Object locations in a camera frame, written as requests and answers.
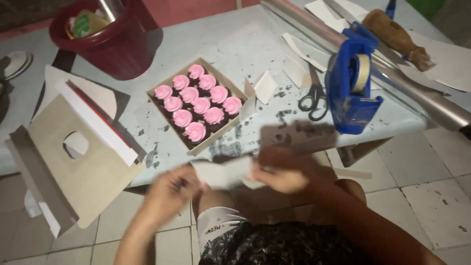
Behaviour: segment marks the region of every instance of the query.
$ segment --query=chocolate cupcake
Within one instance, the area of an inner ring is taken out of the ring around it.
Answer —
[[[191,104],[191,102],[193,100],[195,100],[199,96],[199,94],[200,93],[198,92],[198,89],[196,89],[192,86],[189,86],[189,87],[186,87],[186,88],[180,90],[180,96],[181,96],[181,99],[184,102],[183,107],[184,108],[191,108],[193,106]]]
[[[222,103],[227,99],[227,97],[230,97],[230,91],[220,85],[217,85],[211,89],[209,89],[209,92],[211,94],[211,102],[213,107],[222,107]]]
[[[173,88],[182,90],[190,84],[190,79],[186,75],[177,75],[173,78]]]
[[[185,132],[183,134],[188,137],[188,143],[190,146],[197,146],[206,140],[211,133],[206,129],[204,124],[192,122],[185,128]]]
[[[185,127],[195,121],[196,119],[193,118],[191,112],[186,109],[179,109],[173,112],[173,123],[177,126],[177,131],[181,133],[185,131]]]
[[[198,89],[201,96],[210,96],[209,89],[215,87],[218,81],[212,75],[202,75],[200,76],[200,82],[198,83]]]
[[[164,115],[168,118],[173,118],[173,112],[183,107],[183,101],[177,97],[168,97],[163,100],[163,107],[166,110]]]
[[[203,114],[211,108],[211,102],[207,98],[196,98],[191,102],[193,105],[193,113],[198,120],[204,120]]]
[[[222,103],[224,112],[227,113],[229,119],[234,119],[239,115],[239,109],[242,107],[242,100],[238,97],[229,97]]]
[[[163,100],[171,96],[177,96],[178,92],[168,85],[160,85],[154,89],[157,102],[163,105]]]
[[[229,121],[229,118],[224,114],[224,111],[216,107],[208,109],[203,114],[203,117],[206,128],[208,131],[213,133],[219,131],[219,129],[221,129]]]
[[[188,68],[190,86],[196,86],[200,82],[200,76],[206,74],[206,69],[201,65],[192,65]]]

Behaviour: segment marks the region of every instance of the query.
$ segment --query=cardboard box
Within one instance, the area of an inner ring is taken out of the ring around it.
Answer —
[[[170,126],[172,127],[174,132],[180,137],[180,139],[183,141],[183,143],[186,145],[186,147],[188,147],[188,149],[190,150],[190,154],[193,155],[193,156],[197,156],[204,149],[206,149],[212,143],[214,143],[217,139],[219,139],[219,137],[221,137],[222,135],[227,133],[230,129],[237,126],[239,124],[239,120],[240,120],[240,116],[241,116],[242,112],[244,112],[244,111],[248,112],[248,113],[255,112],[255,104],[254,104],[255,102],[254,102],[254,100],[252,100],[253,101],[253,103],[252,103],[253,106],[250,105],[250,102],[248,102],[249,97],[247,97],[242,91],[240,91],[227,77],[225,77],[220,71],[218,71],[216,68],[214,68],[210,63],[208,63],[204,59],[198,58],[195,61],[193,61],[193,62],[189,63],[188,65],[186,65],[185,67],[183,67],[178,72],[174,73],[169,78],[163,80],[162,82],[158,83],[156,86],[154,86],[153,88],[151,88],[147,91],[147,95],[149,96],[150,100],[160,110],[160,112],[162,112],[162,114],[165,113],[166,110],[162,106],[160,106],[160,104],[157,103],[157,99],[155,97],[154,89],[156,87],[160,86],[160,85],[168,85],[168,86],[172,87],[173,86],[173,81],[172,81],[173,77],[175,77],[176,75],[187,75],[188,74],[188,69],[193,64],[203,66],[206,69],[206,71],[208,72],[208,74],[213,75],[216,78],[216,80],[218,80],[219,85],[224,86],[227,89],[229,89],[232,93],[232,96],[241,98],[244,101],[244,104],[241,107],[241,110],[239,111],[240,114],[235,119],[232,119],[232,120],[229,119],[228,123],[224,127],[222,127],[216,133],[211,133],[211,135],[208,137],[208,139],[204,140],[202,143],[200,143],[196,147],[193,147],[193,146],[189,145],[186,141],[185,136],[182,133],[177,132],[176,126],[173,123],[173,121],[169,120],[169,118],[167,118],[165,115],[163,115],[167,119],[168,123],[170,124]]]
[[[107,93],[96,93],[96,89],[107,88],[97,87],[88,80],[55,68],[47,68],[49,70],[55,71],[55,75],[51,75],[53,80],[46,76],[49,100],[41,106],[41,112],[34,117],[28,130],[19,127],[6,142],[57,238],[75,224],[86,228],[145,165],[133,163],[128,166],[59,92],[60,86],[74,80],[79,88],[94,88],[85,94],[95,103],[116,100],[114,94],[98,100],[99,95]],[[86,152],[76,158],[69,156],[64,144],[74,132],[80,132],[88,141]]]

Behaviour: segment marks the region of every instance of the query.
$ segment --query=masking tape roll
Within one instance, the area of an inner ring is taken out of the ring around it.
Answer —
[[[365,88],[368,77],[370,76],[370,66],[371,61],[368,55],[366,54],[355,54],[358,62],[358,71],[356,74],[356,82],[353,85],[352,92],[361,92]]]

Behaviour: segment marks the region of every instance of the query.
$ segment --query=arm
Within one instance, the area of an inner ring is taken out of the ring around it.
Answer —
[[[382,264],[444,265],[414,237],[370,210],[365,204],[335,186],[332,181],[318,175],[325,174],[325,167],[311,158],[295,156],[286,149],[270,147],[261,151],[262,166],[276,165],[283,170],[274,174],[252,169],[251,178],[267,183],[273,189],[291,194],[307,191],[316,205],[327,210],[342,234],[370,258]]]
[[[190,166],[158,176],[121,239],[114,265],[145,264],[155,232],[177,215],[193,195],[206,188]]]

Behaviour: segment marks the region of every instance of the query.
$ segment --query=table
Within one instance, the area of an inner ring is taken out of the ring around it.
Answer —
[[[303,7],[310,1],[293,2]],[[371,10],[384,8],[388,1],[353,2]],[[404,0],[397,3],[395,19],[406,29],[413,29],[439,41],[451,42]],[[281,37],[285,32],[310,43],[276,15],[257,5],[148,32],[149,45],[160,45],[150,68],[133,80],[117,81],[83,58],[77,57],[72,68],[73,74],[130,96],[126,106],[119,104],[118,109],[125,107],[119,122],[152,155],[146,158],[147,169],[129,186],[148,184],[159,172],[194,159],[187,153],[188,150],[178,136],[168,130],[167,122],[155,106],[148,102],[145,91],[197,57],[212,63],[239,88],[244,87],[244,78],[254,82],[267,70],[279,87],[275,92],[277,96],[268,105],[257,102],[255,115],[226,133],[197,158],[238,156],[245,152],[257,152],[260,145],[279,142],[290,144],[302,152],[315,152],[386,139],[398,134],[421,132],[430,126],[428,121],[391,99],[383,90],[372,91],[372,97],[383,96],[385,100],[361,135],[340,135],[332,128],[330,115],[320,122],[311,123],[307,114],[297,108],[297,100],[308,89],[298,90],[282,71],[285,55],[296,58],[296,54]],[[12,104],[5,121],[0,124],[2,175],[16,171],[15,163],[3,141],[20,124],[29,124],[44,80],[44,65],[52,63],[57,47],[51,42],[47,29],[42,29],[0,42],[0,50],[5,55],[15,50],[26,50],[34,55],[31,67],[11,81],[15,87],[10,95]],[[320,79],[323,81],[324,74],[320,75]],[[471,111],[469,93],[463,94],[450,88],[445,90],[452,94],[450,100]],[[139,136],[141,130],[144,130],[144,134]]]

